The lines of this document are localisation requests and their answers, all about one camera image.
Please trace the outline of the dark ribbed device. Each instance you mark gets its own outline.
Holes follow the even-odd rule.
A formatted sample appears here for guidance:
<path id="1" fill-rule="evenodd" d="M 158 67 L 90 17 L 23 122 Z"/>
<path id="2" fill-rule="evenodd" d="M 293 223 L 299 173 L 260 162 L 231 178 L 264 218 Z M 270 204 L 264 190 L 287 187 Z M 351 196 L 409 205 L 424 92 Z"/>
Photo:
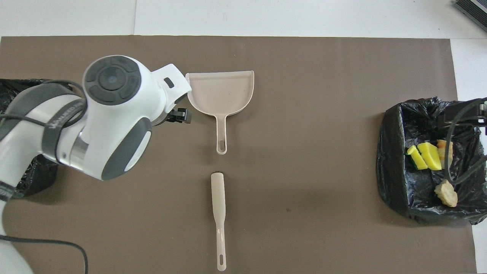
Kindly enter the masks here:
<path id="1" fill-rule="evenodd" d="M 455 0 L 453 5 L 487 33 L 487 0 Z"/>

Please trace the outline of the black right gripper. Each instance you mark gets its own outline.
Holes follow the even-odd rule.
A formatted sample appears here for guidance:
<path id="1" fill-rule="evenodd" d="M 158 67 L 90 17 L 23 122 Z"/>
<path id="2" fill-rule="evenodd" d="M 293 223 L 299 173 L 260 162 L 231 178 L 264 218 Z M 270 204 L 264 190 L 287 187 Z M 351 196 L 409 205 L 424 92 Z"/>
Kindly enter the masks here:
<path id="1" fill-rule="evenodd" d="M 476 126 L 487 125 L 487 100 L 472 99 L 468 101 L 454 102 L 440 111 L 437 118 L 437 126 L 440 128 L 449 127 L 457 119 L 456 126 Z"/>

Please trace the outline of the beige brush with black bristles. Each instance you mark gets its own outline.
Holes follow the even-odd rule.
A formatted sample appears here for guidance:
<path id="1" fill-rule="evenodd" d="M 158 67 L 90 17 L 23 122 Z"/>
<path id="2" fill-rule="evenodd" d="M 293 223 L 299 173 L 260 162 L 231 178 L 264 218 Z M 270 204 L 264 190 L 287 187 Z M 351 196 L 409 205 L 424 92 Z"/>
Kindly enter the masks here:
<path id="1" fill-rule="evenodd" d="M 223 173 L 212 173 L 212 209 L 216 225 L 217 269 L 226 270 L 226 243 L 224 236 L 224 222 L 226 220 L 226 194 Z"/>

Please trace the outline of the yellow and green sponge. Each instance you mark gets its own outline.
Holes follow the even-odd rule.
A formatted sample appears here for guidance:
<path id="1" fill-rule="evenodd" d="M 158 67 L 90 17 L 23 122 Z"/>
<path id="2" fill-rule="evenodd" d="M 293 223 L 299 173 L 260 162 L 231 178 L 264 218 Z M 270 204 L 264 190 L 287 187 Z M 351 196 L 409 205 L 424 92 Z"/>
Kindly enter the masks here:
<path id="1" fill-rule="evenodd" d="M 424 158 L 421 156 L 419 149 L 417 149 L 415 145 L 409 147 L 406 151 L 406 154 L 410 156 L 417 170 L 428 169 L 428 165 L 426 164 Z"/>

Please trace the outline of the wavy yellow sponge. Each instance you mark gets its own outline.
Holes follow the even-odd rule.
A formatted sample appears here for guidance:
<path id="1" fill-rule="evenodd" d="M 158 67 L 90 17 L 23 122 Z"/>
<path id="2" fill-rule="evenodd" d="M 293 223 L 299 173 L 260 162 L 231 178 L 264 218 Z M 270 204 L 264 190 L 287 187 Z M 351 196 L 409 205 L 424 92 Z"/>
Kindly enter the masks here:
<path id="1" fill-rule="evenodd" d="M 430 170 L 442 170 L 438 150 L 435 145 L 429 142 L 423 142 L 418 144 L 417 149 Z"/>

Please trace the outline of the long pale bread chunk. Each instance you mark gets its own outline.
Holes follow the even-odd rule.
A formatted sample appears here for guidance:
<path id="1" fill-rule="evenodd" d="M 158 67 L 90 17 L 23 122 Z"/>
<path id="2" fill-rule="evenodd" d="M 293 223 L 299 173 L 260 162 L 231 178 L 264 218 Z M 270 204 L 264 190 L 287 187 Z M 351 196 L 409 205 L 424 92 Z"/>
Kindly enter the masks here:
<path id="1" fill-rule="evenodd" d="M 436 147 L 437 147 L 439 159 L 442 163 L 445 163 L 445 158 L 447 158 L 450 163 L 453 161 L 453 145 L 454 145 L 453 142 L 449 142 L 448 145 L 449 150 L 447 153 L 446 151 L 447 141 L 443 139 L 437 139 Z"/>

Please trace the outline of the black trash bag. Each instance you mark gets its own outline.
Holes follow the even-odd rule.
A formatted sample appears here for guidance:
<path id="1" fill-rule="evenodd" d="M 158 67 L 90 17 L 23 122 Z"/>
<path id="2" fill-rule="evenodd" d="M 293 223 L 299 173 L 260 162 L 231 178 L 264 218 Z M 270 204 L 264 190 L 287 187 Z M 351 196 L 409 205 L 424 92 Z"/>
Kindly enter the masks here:
<path id="1" fill-rule="evenodd" d="M 46 79 L 0 79 L 0 115 L 6 113 L 7 107 L 20 92 L 46 81 Z M 12 198 L 25 198 L 52 186 L 56 180 L 58 166 L 42 155 L 33 158 Z"/>
<path id="2" fill-rule="evenodd" d="M 487 220 L 487 151 L 480 141 L 480 127 L 456 126 L 451 135 L 453 161 L 449 173 L 458 194 L 456 207 L 443 205 L 434 192 L 445 179 L 445 170 L 417 170 L 406 151 L 423 142 L 446 140 L 449 127 L 437 126 L 440 111 L 459 101 L 437 97 L 408 100 L 388 109 L 382 119 L 376 151 L 376 177 L 384 203 L 404 217 L 423 224 L 447 225 Z"/>

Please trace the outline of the brown table mat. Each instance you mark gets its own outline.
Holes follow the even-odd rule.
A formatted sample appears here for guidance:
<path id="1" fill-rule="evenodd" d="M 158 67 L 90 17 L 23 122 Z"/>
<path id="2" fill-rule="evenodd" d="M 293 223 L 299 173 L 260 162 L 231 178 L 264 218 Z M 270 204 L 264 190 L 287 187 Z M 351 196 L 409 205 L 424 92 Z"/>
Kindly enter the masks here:
<path id="1" fill-rule="evenodd" d="M 82 246 L 89 274 L 217 274 L 210 175 L 224 173 L 227 274 L 476 272 L 468 222 L 422 225 L 376 186 L 384 112 L 402 101 L 456 99 L 448 40 L 80 36 L 3 37 L 0 78 L 78 83 L 100 57 L 151 70 L 253 70 L 248 106 L 153 129 L 125 175 L 100 182 L 60 167 L 56 183 L 7 203 L 14 237 Z"/>

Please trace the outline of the beige plastic dustpan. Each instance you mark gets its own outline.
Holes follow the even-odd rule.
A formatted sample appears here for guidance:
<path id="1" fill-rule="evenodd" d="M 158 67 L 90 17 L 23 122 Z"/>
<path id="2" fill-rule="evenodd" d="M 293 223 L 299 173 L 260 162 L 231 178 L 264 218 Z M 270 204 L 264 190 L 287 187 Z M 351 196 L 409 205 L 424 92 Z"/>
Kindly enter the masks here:
<path id="1" fill-rule="evenodd" d="M 185 78 L 192 88 L 188 94 L 191 105 L 216 120 L 217 154 L 226 154 L 226 118 L 242 111 L 251 101 L 254 71 L 186 73 Z"/>

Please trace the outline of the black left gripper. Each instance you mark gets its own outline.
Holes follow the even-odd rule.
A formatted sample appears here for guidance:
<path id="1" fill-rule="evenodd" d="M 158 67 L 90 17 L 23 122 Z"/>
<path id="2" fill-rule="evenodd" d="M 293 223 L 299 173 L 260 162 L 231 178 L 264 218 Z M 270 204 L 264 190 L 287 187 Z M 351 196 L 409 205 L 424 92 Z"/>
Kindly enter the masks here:
<path id="1" fill-rule="evenodd" d="M 177 108 L 168 113 L 159 123 L 186 123 L 190 124 L 193 118 L 193 113 L 187 108 Z"/>

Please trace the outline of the round pale bread chunk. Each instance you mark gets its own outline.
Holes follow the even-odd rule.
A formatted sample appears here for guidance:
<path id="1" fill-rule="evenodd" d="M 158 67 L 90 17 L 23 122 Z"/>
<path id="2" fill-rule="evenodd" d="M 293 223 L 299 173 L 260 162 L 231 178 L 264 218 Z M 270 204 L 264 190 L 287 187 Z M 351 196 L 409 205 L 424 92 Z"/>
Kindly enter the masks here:
<path id="1" fill-rule="evenodd" d="M 440 199 L 441 203 L 447 207 L 456 207 L 458 203 L 458 194 L 454 186 L 444 179 L 434 189 L 435 194 Z"/>

